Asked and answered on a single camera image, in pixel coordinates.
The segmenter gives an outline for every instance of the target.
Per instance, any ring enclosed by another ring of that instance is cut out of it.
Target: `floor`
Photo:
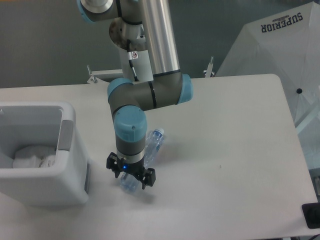
[[[246,23],[311,0],[170,0],[181,70],[217,71]],[[91,70],[120,68],[110,20],[85,23],[75,1],[0,0],[0,88],[84,84]]]

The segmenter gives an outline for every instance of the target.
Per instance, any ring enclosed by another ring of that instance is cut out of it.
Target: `white towel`
[[[14,169],[48,168],[55,164],[56,148],[51,146],[27,146],[15,153]]]

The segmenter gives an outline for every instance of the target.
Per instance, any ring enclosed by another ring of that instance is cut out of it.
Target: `white bin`
[[[12,167],[16,151],[36,145],[56,147],[54,165]],[[0,102],[0,192],[32,206],[83,204],[88,163],[69,103]]]

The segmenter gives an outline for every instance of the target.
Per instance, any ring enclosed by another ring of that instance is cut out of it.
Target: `table surface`
[[[106,169],[116,150],[108,83],[0,89],[0,101],[67,101],[90,157],[89,200],[30,207],[0,193],[6,240],[251,240],[319,234],[301,205],[316,202],[275,75],[199,78],[194,98],[146,112],[164,128],[153,187],[128,194]]]

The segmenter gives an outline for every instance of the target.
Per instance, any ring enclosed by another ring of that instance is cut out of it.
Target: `light blue joint cover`
[[[123,141],[138,142],[146,136],[146,114],[137,106],[124,106],[116,112],[113,126],[115,134]]]
[[[81,13],[81,17],[83,18],[83,20],[85,20],[87,23],[94,24],[95,22],[91,21],[86,15],[84,9],[81,6],[80,0],[76,0],[76,4],[78,5],[78,9],[79,9],[79,12]]]
[[[179,101],[177,104],[190,101],[194,96],[194,86],[188,74],[182,74],[182,89]]]
[[[113,92],[113,90],[115,90],[117,87],[119,87],[122,84],[132,84],[133,85],[132,81],[128,78],[123,78],[123,77],[116,78],[115,80],[110,82],[110,84],[108,86],[108,90],[107,90],[108,101],[109,101],[110,95]]]

